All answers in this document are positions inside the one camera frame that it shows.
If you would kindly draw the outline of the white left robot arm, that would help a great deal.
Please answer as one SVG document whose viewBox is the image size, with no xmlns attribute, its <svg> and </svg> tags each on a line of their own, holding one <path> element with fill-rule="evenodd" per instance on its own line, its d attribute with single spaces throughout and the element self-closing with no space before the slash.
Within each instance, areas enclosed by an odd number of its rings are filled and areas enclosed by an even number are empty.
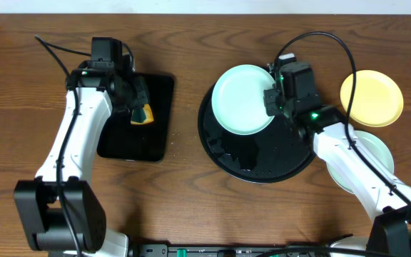
<svg viewBox="0 0 411 257">
<path fill-rule="evenodd" d="M 75 69 L 66 80 L 66 108 L 51 150 L 32 180 L 20 180 L 14 201 L 29 247 L 60 256 L 128 256 L 129 238 L 106 226 L 89 182 L 105 123 L 113 111 L 148 105 L 140 75 Z"/>
</svg>

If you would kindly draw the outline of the yellow plate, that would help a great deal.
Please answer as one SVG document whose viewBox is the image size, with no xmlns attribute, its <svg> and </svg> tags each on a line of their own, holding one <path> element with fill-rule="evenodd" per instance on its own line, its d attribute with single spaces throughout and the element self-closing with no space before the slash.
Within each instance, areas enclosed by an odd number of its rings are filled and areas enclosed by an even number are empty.
<svg viewBox="0 0 411 257">
<path fill-rule="evenodd" d="M 400 87 L 378 71 L 357 71 L 356 78 L 350 118 L 371 127 L 388 126 L 398 120 L 404 107 Z"/>
</svg>

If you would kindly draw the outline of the light green plate with stain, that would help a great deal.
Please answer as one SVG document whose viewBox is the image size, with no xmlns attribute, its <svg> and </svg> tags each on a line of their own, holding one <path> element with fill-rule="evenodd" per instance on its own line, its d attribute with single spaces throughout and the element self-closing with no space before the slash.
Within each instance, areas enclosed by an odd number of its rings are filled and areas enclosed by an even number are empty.
<svg viewBox="0 0 411 257">
<path fill-rule="evenodd" d="M 266 113 L 264 91 L 274 83 L 273 77 L 259 66 L 243 64 L 227 70 L 217 80 L 211 96 L 218 123 L 240 136 L 265 129 L 273 117 Z"/>
</svg>

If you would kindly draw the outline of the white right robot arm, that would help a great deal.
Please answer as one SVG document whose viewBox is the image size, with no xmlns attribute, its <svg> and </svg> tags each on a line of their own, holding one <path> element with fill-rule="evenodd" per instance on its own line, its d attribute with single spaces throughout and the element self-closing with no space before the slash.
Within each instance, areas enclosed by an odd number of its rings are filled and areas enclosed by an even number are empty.
<svg viewBox="0 0 411 257">
<path fill-rule="evenodd" d="M 269 65 L 266 112 L 284 116 L 300 141 L 331 165 L 363 205 L 372 230 L 366 251 L 411 256 L 411 187 L 391 174 L 334 106 L 322 103 L 310 64 L 290 57 Z"/>
</svg>

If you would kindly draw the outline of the green yellow sponge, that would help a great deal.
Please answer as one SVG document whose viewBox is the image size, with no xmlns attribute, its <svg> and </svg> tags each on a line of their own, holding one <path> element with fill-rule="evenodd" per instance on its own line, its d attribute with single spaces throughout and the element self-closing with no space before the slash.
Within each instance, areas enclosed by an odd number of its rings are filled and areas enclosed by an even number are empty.
<svg viewBox="0 0 411 257">
<path fill-rule="evenodd" d="M 149 104 L 132 110 L 131 125 L 141 126 L 154 122 L 153 112 Z"/>
</svg>

